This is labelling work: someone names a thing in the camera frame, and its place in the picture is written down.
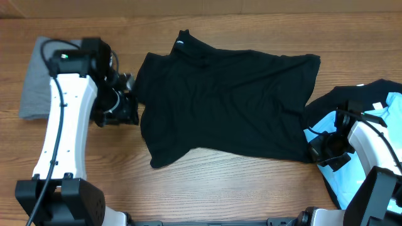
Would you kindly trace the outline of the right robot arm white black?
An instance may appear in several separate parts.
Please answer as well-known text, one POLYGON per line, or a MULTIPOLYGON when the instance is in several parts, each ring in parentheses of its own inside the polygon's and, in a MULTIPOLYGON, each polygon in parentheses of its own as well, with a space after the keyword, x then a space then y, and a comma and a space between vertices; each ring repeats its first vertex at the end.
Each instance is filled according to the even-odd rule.
POLYGON ((336 108, 334 126, 310 141, 312 159, 337 171, 357 153, 366 179, 345 210, 308 207, 291 225, 401 225, 401 214, 388 210, 391 200, 401 205, 401 162, 384 120, 348 100, 336 108))

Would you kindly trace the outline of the black t-shirt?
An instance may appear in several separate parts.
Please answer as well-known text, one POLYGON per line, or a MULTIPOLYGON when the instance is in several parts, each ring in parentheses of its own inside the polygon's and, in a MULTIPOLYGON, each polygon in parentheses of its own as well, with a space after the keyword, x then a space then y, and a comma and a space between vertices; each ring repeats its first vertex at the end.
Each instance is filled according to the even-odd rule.
POLYGON ((302 116, 320 62, 221 50, 180 31, 170 54, 147 54, 135 81, 151 166, 196 148, 311 163, 302 116))

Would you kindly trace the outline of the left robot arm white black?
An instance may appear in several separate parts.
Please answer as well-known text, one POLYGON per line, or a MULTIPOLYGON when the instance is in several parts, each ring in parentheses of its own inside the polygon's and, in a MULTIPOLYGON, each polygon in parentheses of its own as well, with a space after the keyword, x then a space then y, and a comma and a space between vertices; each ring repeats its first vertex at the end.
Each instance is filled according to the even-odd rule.
POLYGON ((138 124, 134 77, 119 72, 116 53, 100 38, 55 50, 43 63, 51 90, 45 141, 31 179, 15 188, 28 225, 132 225, 130 214, 109 208, 87 181, 85 145, 90 122, 138 124))

